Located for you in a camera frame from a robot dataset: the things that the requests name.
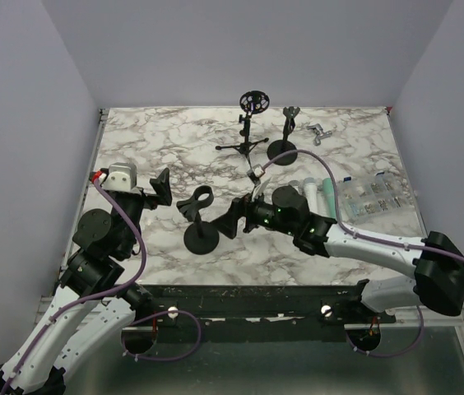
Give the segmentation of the black shock-mount tripod stand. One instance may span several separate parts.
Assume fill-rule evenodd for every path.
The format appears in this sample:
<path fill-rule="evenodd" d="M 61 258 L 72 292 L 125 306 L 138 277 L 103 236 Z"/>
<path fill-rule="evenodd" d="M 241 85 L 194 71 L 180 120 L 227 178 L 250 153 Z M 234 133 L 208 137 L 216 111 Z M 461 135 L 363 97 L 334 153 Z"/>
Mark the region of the black shock-mount tripod stand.
<path fill-rule="evenodd" d="M 217 151 L 233 149 L 245 158 L 249 165 L 251 165 L 250 153 L 252 149 L 260 143 L 266 143 L 269 138 L 263 138 L 252 142 L 250 140 L 251 120 L 255 114 L 261 114 L 268 109 L 270 105 L 270 98 L 268 94 L 263 91 L 248 91 L 244 93 L 239 99 L 239 107 L 244 111 L 244 114 L 239 116 L 239 123 L 243 125 L 239 134 L 244 140 L 240 144 L 228 146 L 215 146 Z"/>

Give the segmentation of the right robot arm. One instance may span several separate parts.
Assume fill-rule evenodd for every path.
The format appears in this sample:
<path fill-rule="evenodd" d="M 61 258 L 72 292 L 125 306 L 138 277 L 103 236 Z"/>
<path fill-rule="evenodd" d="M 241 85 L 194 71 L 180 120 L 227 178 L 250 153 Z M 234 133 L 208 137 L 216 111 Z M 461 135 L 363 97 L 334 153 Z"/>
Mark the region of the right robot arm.
<path fill-rule="evenodd" d="M 356 322 L 397 307 L 423 305 L 450 317 L 462 311 L 463 256 L 442 233 L 432 231 L 424 238 L 364 233 L 310 211 L 306 197 L 291 186 L 277 188 L 271 202 L 253 194 L 237 197 L 212 223 L 233 239 L 240 219 L 245 220 L 244 232 L 263 227 L 289 235 L 294 246 L 308 255 L 351 258 L 397 272 L 386 280 L 364 281 L 360 295 L 348 300 L 347 312 Z"/>

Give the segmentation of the black left-corner microphone stand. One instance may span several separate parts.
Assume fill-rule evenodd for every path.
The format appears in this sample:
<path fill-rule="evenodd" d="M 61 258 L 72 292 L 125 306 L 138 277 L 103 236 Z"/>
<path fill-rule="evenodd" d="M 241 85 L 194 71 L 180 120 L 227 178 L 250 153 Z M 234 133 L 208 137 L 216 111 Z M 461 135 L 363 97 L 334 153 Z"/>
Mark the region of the black left-corner microphone stand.
<path fill-rule="evenodd" d="M 217 228 L 201 218 L 200 210 L 209 207 L 214 201 L 211 186 L 197 187 L 192 196 L 178 201 L 176 207 L 182 216 L 191 223 L 183 234 L 185 247 L 196 255 L 212 252 L 220 241 Z"/>

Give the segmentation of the mint green microphone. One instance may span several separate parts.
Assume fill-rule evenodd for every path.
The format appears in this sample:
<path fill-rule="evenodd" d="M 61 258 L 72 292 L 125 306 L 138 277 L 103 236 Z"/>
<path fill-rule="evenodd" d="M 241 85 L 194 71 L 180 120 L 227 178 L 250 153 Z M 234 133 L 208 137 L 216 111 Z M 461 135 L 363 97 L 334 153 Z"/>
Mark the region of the mint green microphone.
<path fill-rule="evenodd" d="M 322 181 L 322 191 L 325 202 L 327 204 L 327 213 L 331 218 L 336 219 L 336 199 L 334 185 L 330 178 L 325 178 Z"/>

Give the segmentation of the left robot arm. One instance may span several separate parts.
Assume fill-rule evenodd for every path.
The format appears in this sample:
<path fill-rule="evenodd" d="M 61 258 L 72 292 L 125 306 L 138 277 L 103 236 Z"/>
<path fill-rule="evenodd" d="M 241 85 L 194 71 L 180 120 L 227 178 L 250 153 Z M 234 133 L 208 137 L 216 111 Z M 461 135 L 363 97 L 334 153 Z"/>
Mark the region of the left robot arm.
<path fill-rule="evenodd" d="M 141 325 L 157 310 L 150 292 L 123 274 L 121 262 L 142 243 L 143 210 L 172 203 L 169 170 L 137 186 L 134 164 L 117 163 L 90 177 L 112 204 L 79 220 L 72 240 L 78 250 L 68 259 L 50 306 L 22 347 L 0 365 L 1 394 L 62 394 L 80 365 L 130 323 Z"/>

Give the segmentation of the black round-base microphone stand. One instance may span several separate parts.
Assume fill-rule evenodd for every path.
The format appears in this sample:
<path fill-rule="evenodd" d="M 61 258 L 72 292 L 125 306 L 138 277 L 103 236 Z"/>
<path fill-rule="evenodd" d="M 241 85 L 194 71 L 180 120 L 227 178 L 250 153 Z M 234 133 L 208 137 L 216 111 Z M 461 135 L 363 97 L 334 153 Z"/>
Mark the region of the black round-base microphone stand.
<path fill-rule="evenodd" d="M 267 157 L 273 160 L 275 165 L 287 166 L 293 164 L 297 159 L 296 146 L 289 141 L 289 135 L 295 129 L 295 117 L 299 114 L 300 107 L 285 107 L 285 124 L 283 127 L 283 138 L 272 142 L 267 148 Z"/>

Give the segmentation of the white microphone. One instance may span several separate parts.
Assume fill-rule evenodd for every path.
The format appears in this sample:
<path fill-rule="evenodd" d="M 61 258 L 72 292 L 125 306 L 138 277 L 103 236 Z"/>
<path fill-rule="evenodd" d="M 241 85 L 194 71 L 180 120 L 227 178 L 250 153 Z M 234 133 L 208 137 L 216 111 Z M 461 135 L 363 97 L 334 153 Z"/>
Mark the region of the white microphone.
<path fill-rule="evenodd" d="M 318 183 L 315 178 L 307 177 L 303 181 L 303 192 L 307 199 L 309 210 L 314 214 L 320 214 L 318 205 Z"/>

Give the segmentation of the grey silver microphone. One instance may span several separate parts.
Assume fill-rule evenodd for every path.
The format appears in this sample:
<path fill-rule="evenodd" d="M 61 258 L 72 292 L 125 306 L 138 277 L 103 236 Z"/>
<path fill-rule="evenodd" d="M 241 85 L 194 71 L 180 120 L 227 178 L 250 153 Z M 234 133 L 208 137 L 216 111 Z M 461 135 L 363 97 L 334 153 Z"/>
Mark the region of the grey silver microphone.
<path fill-rule="evenodd" d="M 293 187 L 298 193 L 302 192 L 302 183 L 298 180 L 291 180 L 288 183 L 291 187 Z"/>

